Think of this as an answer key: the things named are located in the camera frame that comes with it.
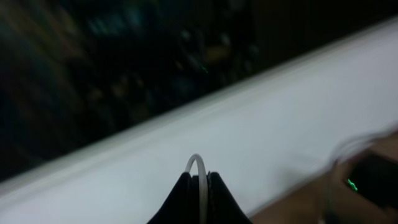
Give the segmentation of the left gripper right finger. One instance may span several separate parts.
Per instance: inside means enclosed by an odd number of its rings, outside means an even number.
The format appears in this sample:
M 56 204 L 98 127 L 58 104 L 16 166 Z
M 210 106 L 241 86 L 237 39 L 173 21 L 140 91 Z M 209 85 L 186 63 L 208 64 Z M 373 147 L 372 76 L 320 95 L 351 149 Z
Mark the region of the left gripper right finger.
M 251 224 L 217 172 L 209 172 L 207 224 Z

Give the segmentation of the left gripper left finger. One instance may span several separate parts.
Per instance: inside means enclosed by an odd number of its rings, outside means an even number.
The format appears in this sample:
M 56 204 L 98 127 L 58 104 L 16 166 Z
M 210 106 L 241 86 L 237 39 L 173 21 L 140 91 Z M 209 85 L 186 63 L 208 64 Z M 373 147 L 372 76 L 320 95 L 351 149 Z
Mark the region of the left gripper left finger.
M 148 224 L 189 224 L 195 222 L 194 178 L 184 172 L 158 212 Z

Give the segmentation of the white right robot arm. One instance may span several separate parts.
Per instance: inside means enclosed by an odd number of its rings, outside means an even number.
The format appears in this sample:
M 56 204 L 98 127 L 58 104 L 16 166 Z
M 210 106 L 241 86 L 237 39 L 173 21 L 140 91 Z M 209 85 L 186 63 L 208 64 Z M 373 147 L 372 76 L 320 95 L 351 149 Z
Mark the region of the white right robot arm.
M 369 154 L 336 160 L 327 176 L 325 212 L 331 223 L 397 223 L 397 162 Z

